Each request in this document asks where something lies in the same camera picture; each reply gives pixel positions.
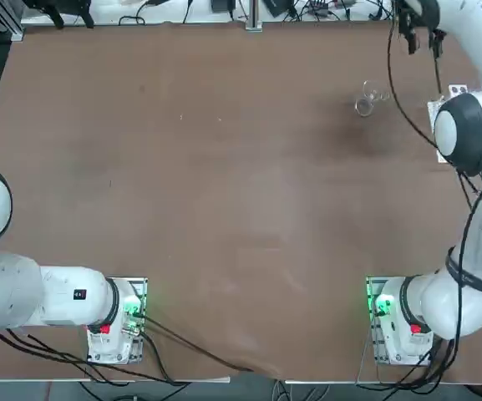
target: black cable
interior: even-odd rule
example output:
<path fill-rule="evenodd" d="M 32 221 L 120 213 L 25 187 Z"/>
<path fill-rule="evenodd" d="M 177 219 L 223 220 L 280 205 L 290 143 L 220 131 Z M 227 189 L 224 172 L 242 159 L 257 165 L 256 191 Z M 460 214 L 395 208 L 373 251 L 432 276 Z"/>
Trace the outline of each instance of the black cable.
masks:
<path fill-rule="evenodd" d="M 308 401 L 308 399 L 313 395 L 313 393 L 315 393 L 315 390 L 316 388 L 314 387 L 311 390 L 309 390 L 302 401 Z"/>
<path fill-rule="evenodd" d="M 151 347 L 151 349 L 152 349 L 152 351 L 155 355 L 155 359 L 157 360 L 157 365 L 159 366 L 159 370 L 160 370 L 161 374 L 163 375 L 163 377 L 165 378 L 165 380 L 172 386 L 184 386 L 186 383 L 176 382 L 166 372 L 165 365 L 163 364 L 163 361 L 160 358 L 159 350 L 157 349 L 157 346 L 155 345 L 154 340 L 148 334 L 146 334 L 145 332 L 140 332 L 140 335 L 150 345 L 150 347 Z"/>
<path fill-rule="evenodd" d="M 469 229 L 471 226 L 471 221 L 473 220 L 474 214 L 478 209 L 480 202 L 482 201 L 482 191 L 479 193 L 476 201 L 473 204 L 471 212 L 469 213 L 469 217 L 465 222 L 464 227 L 464 234 L 462 235 L 462 239 L 459 246 L 459 258 L 458 258 L 458 321 L 456 323 L 456 335 L 454 337 L 454 352 L 450 362 L 447 364 L 446 369 L 448 370 L 452 364 L 454 363 L 456 356 L 458 355 L 459 351 L 459 337 L 461 335 L 461 320 L 462 320 L 462 287 L 463 287 L 463 264 L 464 264 L 464 251 L 465 251 L 465 244 L 467 242 L 467 236 L 469 235 Z"/>
<path fill-rule="evenodd" d="M 244 4 L 242 4 L 242 0 L 239 0 L 239 6 L 241 6 L 242 14 L 246 21 L 248 21 L 248 14 L 246 14 L 246 10 L 244 9 Z"/>
<path fill-rule="evenodd" d="M 287 396 L 287 401 L 291 401 L 291 395 L 287 392 L 287 389 L 285 388 L 285 384 L 281 380 L 277 381 L 278 386 L 282 386 L 283 393 Z"/>
<path fill-rule="evenodd" d="M 386 9 L 386 7 L 383 6 L 382 2 L 374 2 L 373 0 L 364 0 L 365 2 L 367 3 L 371 3 L 371 4 L 374 4 L 375 6 L 378 6 L 382 9 L 382 11 L 385 12 L 385 15 L 388 17 L 388 18 L 391 18 L 393 16 L 393 14 L 391 12 L 389 12 L 389 10 Z"/>
<path fill-rule="evenodd" d="M 328 15 L 333 15 L 338 21 L 341 21 L 341 18 L 336 13 L 334 13 L 332 10 L 328 10 L 327 13 L 328 13 Z"/>
<path fill-rule="evenodd" d="M 193 1 L 194 0 L 187 0 L 187 12 L 185 13 L 185 17 L 183 18 L 183 23 L 187 22 L 187 17 L 189 17 L 190 6 L 192 5 Z"/>
<path fill-rule="evenodd" d="M 473 193 L 475 195 L 478 195 L 479 191 L 476 188 L 476 186 L 474 186 L 473 181 L 471 181 L 471 179 L 466 174 L 462 173 L 462 177 L 464 178 L 465 181 L 467 181 L 467 184 L 471 187 L 471 190 L 473 191 Z"/>
<path fill-rule="evenodd" d="M 479 392 L 479 391 L 476 391 L 473 386 L 469 386 L 468 384 L 464 384 L 464 387 L 467 388 L 471 393 L 473 393 L 474 395 L 476 395 L 477 397 L 480 397 L 482 398 L 482 393 Z"/>
<path fill-rule="evenodd" d="M 347 16 L 347 21 L 350 21 L 350 8 L 344 3 L 344 0 L 341 0 L 341 4 L 344 7 L 344 15 Z"/>
<path fill-rule="evenodd" d="M 321 401 L 324 397 L 326 397 L 327 392 L 330 390 L 330 385 L 328 384 L 324 391 L 322 391 L 322 394 L 318 396 L 318 398 L 315 398 L 313 401 Z"/>
<path fill-rule="evenodd" d="M 457 176 L 458 176 L 458 181 L 459 181 L 459 186 L 461 186 L 461 190 L 464 192 L 464 196 L 465 196 L 465 201 L 467 202 L 467 206 L 472 209 L 472 205 L 471 205 L 471 200 L 469 199 L 469 194 L 467 193 L 467 190 L 465 189 L 465 185 L 464 185 L 464 180 L 461 178 L 461 173 L 459 172 L 456 172 Z"/>
<path fill-rule="evenodd" d="M 21 351 L 23 353 L 26 353 L 26 354 L 29 354 L 29 355 L 33 355 L 34 357 L 39 357 L 39 358 L 42 358 L 42 359 L 47 359 L 48 361 L 54 361 L 54 362 L 58 362 L 58 363 L 70 363 L 70 364 L 74 364 L 74 363 L 77 363 L 79 365 L 88 365 L 88 366 L 99 366 L 101 368 L 105 368 L 105 369 L 109 369 L 109 370 L 114 370 L 116 372 L 121 372 L 121 373 L 126 373 L 126 374 L 129 374 L 131 376 L 135 376 L 135 377 L 139 377 L 139 378 L 147 378 L 148 380 L 155 380 L 156 382 L 161 382 L 161 383 L 168 383 L 166 380 L 162 379 L 162 378 L 156 378 L 154 376 L 150 376 L 149 374 L 144 374 L 144 373 L 138 373 L 138 372 L 133 372 L 131 370 L 127 370 L 127 369 L 123 369 L 123 368 L 119 368 L 118 366 L 116 365 L 109 365 L 109 364 L 106 364 L 106 363 L 96 363 L 96 362 L 90 362 L 90 361 L 79 361 L 79 362 L 72 362 L 72 361 L 67 361 L 65 359 L 60 359 L 60 358 L 56 358 L 56 357 L 53 357 L 51 355 L 45 355 L 43 353 L 37 353 L 35 351 L 31 351 L 30 349 L 28 348 L 24 348 L 24 347 L 21 347 L 19 345 L 17 345 L 16 343 L 13 343 L 11 340 L 9 340 L 8 338 L 6 338 L 5 336 L 3 336 L 1 333 L 0 333 L 0 340 L 4 343 L 6 343 L 8 346 L 18 350 L 18 351 Z"/>
<path fill-rule="evenodd" d="M 166 397 L 161 398 L 159 401 L 166 401 L 167 399 L 174 397 L 177 393 L 179 393 L 179 392 L 185 390 L 187 387 L 189 387 L 189 385 L 190 385 L 190 383 L 187 383 L 187 384 L 184 385 L 183 387 L 178 388 L 177 390 L 175 390 L 175 391 L 173 391 L 172 393 L 168 394 Z"/>
<path fill-rule="evenodd" d="M 315 8 L 315 4 L 313 4 L 312 0 L 308 0 L 309 5 L 311 6 L 311 10 L 313 11 L 313 15 L 317 19 L 317 22 L 320 23 L 321 19 L 318 17 L 317 9 Z"/>
<path fill-rule="evenodd" d="M 96 394 L 92 393 L 83 383 L 79 382 L 79 386 L 83 388 L 84 391 L 86 391 L 90 397 L 94 398 L 96 401 L 104 401 L 102 398 L 98 397 Z"/>
<path fill-rule="evenodd" d="M 434 71 L 435 71 L 435 83 L 438 85 L 438 92 L 443 95 L 443 89 L 441 88 L 441 77 L 439 75 L 439 63 L 438 58 L 434 54 Z"/>
<path fill-rule="evenodd" d="M 146 321 L 148 321 L 148 322 L 154 324 L 155 326 L 159 327 L 161 330 L 164 330 L 168 334 L 170 334 L 170 335 L 174 336 L 175 338 L 177 338 L 178 340 L 182 341 L 183 343 L 185 343 L 186 345 L 188 345 L 189 347 L 191 347 L 195 351 L 207 356 L 210 359 L 213 359 L 214 361 L 216 361 L 216 362 L 218 362 L 218 363 L 220 363 L 220 364 L 222 364 L 222 365 L 224 365 L 228 368 L 237 370 L 239 372 L 253 372 L 253 370 L 251 370 L 249 368 L 244 368 L 242 366 L 238 366 L 238 365 L 235 365 L 233 363 L 229 363 L 226 360 L 224 360 L 220 357 L 217 357 L 214 353 L 210 353 L 209 351 L 205 350 L 204 348 L 194 344 L 193 342 L 187 340 L 186 338 L 183 338 L 178 333 L 176 333 L 176 332 L 170 330 L 169 328 L 163 326 L 161 323 L 157 322 L 156 320 L 152 319 L 151 317 L 147 317 L 147 316 L 145 316 L 141 313 L 134 313 L 133 316 L 145 319 Z"/>
<path fill-rule="evenodd" d="M 145 2 L 139 7 L 135 15 L 124 15 L 120 17 L 120 19 L 118 20 L 118 26 L 122 25 L 122 21 L 124 21 L 125 19 L 134 19 L 137 25 L 145 25 L 146 20 L 143 19 L 139 14 L 144 9 L 144 7 L 148 7 L 150 5 L 151 5 L 151 2 Z"/>
<path fill-rule="evenodd" d="M 394 90 L 394 83 L 393 83 L 393 72 L 391 69 L 391 44 L 393 42 L 393 32 L 395 28 L 396 18 L 393 15 L 393 19 L 391 21 L 391 28 L 389 29 L 389 38 L 388 38 L 388 78 L 389 78 L 389 87 L 391 89 L 391 95 L 393 96 L 394 103 L 397 105 L 400 114 L 408 121 L 408 123 L 412 126 L 417 134 L 421 138 L 423 138 L 430 146 L 433 146 L 435 149 L 438 149 L 437 145 L 428 137 L 426 134 L 421 131 L 421 129 L 408 117 L 406 112 L 403 110 L 400 102 L 398 101 L 398 96 Z"/>
<path fill-rule="evenodd" d="M 15 332 L 13 332 L 11 329 L 7 329 L 7 332 L 10 334 L 10 336 L 12 338 L 14 338 L 14 340 L 16 340 L 18 343 L 24 345 L 25 347 L 29 347 L 31 349 L 37 349 L 38 351 L 44 351 L 46 353 L 54 353 L 58 356 L 60 356 L 61 358 L 63 359 L 66 359 L 66 360 L 70 360 L 70 358 L 73 359 L 73 365 L 78 369 L 80 370 L 81 372 L 84 373 L 85 376 L 89 377 L 93 382 L 95 383 L 104 383 L 104 384 L 109 384 L 113 387 L 125 387 L 127 385 L 129 385 L 129 383 L 114 383 L 110 380 L 108 380 L 95 366 L 89 366 L 91 369 L 93 369 L 96 374 L 98 374 L 98 376 L 100 376 L 103 381 L 101 380 L 98 380 L 97 378 L 95 378 L 91 373 L 87 372 L 86 369 L 84 368 L 81 368 L 79 366 L 78 363 L 87 363 L 87 361 L 85 361 L 84 359 L 82 358 L 79 358 L 79 357 L 76 357 L 75 355 L 71 354 L 71 353 L 61 353 L 60 351 L 57 351 L 56 349 L 53 349 L 51 348 L 50 346 L 48 346 L 47 344 L 43 343 L 42 341 L 40 341 L 38 338 L 28 334 L 28 338 L 31 338 L 33 341 L 35 341 L 36 343 L 40 344 L 42 347 L 39 347 L 39 346 L 36 346 L 34 344 L 31 344 L 25 340 L 22 340 L 18 335 L 16 335 Z"/>

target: mounting plate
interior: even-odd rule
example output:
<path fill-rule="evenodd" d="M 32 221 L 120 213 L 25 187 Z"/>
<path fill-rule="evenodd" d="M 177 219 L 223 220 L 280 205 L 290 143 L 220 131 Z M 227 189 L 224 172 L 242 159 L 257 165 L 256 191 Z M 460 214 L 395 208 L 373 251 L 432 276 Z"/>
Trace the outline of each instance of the mounting plate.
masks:
<path fill-rule="evenodd" d="M 389 359 L 388 350 L 385 345 L 385 338 L 383 336 L 383 330 L 380 325 L 380 320 L 374 314 L 374 301 L 376 300 L 377 296 L 382 293 L 383 286 L 385 285 L 386 281 L 392 277 L 373 277 L 368 276 L 366 281 L 367 286 L 367 301 L 368 301 L 368 315 L 369 321 L 371 322 L 371 339 L 373 344 L 373 351 L 374 351 L 374 360 L 376 364 L 395 364 L 395 362 L 391 363 Z M 422 366 L 427 366 L 430 363 L 430 358 L 426 358 L 423 362 L 421 362 Z M 408 361 L 403 360 L 401 363 L 396 364 L 403 364 L 409 365 Z"/>
<path fill-rule="evenodd" d="M 139 363 L 143 359 L 144 340 L 140 333 L 145 328 L 145 320 L 133 313 L 146 313 L 148 279 L 111 278 L 119 289 L 119 310 L 105 332 L 91 332 L 87 327 L 88 359 L 96 363 Z"/>

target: white sticker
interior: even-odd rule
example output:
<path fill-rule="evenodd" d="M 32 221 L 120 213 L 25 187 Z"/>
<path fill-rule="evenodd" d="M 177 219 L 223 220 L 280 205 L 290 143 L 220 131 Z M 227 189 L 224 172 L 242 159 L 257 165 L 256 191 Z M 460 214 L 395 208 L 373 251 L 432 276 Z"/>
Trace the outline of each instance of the white sticker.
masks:
<path fill-rule="evenodd" d="M 412 333 L 409 341 L 415 345 L 425 345 L 428 343 L 430 338 L 430 333 L 424 334 L 421 332 Z"/>

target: metal bracket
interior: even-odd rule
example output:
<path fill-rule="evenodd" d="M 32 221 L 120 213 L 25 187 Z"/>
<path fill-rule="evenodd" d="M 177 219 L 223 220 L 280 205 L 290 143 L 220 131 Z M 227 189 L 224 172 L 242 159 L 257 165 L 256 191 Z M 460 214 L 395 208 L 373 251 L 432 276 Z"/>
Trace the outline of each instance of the metal bracket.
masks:
<path fill-rule="evenodd" d="M 259 0 L 250 0 L 248 3 L 248 19 L 246 20 L 246 31 L 262 32 L 263 24 L 259 20 Z"/>

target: green light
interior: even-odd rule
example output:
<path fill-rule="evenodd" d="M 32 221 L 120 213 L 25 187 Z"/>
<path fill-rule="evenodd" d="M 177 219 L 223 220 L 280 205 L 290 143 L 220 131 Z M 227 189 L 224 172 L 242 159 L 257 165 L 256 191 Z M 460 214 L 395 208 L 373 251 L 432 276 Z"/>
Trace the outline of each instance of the green light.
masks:
<path fill-rule="evenodd" d="M 388 313 L 393 301 L 394 297 L 392 295 L 380 294 L 376 298 L 376 307 L 380 312 Z"/>

